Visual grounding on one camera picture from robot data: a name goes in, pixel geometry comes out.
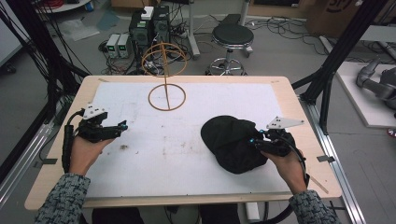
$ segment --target black metal pole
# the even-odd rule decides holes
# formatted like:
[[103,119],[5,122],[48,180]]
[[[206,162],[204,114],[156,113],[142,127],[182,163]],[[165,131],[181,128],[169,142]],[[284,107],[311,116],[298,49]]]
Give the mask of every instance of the black metal pole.
[[387,2],[388,0],[365,0],[320,69],[309,77],[292,84],[292,87],[296,89],[311,82],[306,92],[301,95],[301,99],[312,105],[316,103],[318,96],[323,92],[319,124],[325,133],[327,133],[332,79],[344,59],[352,51],[374,21],[375,16]]

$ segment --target chair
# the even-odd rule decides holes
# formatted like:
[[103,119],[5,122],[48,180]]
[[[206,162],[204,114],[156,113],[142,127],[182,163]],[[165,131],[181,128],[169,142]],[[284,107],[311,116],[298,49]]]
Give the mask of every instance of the chair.
[[238,24],[221,24],[212,33],[212,39],[227,49],[225,58],[218,58],[206,70],[207,76],[223,76],[239,73],[245,76],[244,66],[231,58],[234,49],[245,49],[253,42],[254,34],[245,26]]

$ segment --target electronic equipment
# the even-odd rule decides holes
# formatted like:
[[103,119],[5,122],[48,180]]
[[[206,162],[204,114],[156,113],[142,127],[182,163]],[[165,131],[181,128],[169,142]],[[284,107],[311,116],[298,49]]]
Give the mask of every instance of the electronic equipment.
[[120,35],[112,35],[110,39],[108,39],[106,43],[106,48],[108,52],[108,56],[110,58],[119,57],[119,48],[117,47],[117,43],[119,42]]
[[152,17],[157,42],[170,43],[169,6],[155,7]]
[[136,42],[139,47],[148,47],[153,39],[153,24],[151,21],[141,19],[142,12],[136,12],[132,15],[129,33],[131,40]]
[[119,54],[121,58],[129,58],[132,53],[132,43],[131,38],[127,34],[122,34],[117,44],[119,48]]
[[145,7],[145,11],[142,13],[142,20],[150,21],[153,11],[154,11],[154,7]]

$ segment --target stool base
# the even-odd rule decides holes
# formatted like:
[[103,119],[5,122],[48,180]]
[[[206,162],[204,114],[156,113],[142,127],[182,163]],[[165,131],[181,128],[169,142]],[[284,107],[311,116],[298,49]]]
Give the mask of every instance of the stool base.
[[227,58],[219,58],[213,61],[207,68],[205,74],[207,76],[246,76],[244,66],[235,59],[227,60]]

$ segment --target forearm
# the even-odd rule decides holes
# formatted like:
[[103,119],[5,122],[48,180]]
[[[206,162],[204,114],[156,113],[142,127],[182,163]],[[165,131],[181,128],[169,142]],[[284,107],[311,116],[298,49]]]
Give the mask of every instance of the forearm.
[[301,223],[340,223],[338,217],[323,203],[314,190],[306,190],[289,199]]
[[65,174],[38,210],[35,223],[78,223],[90,179]]

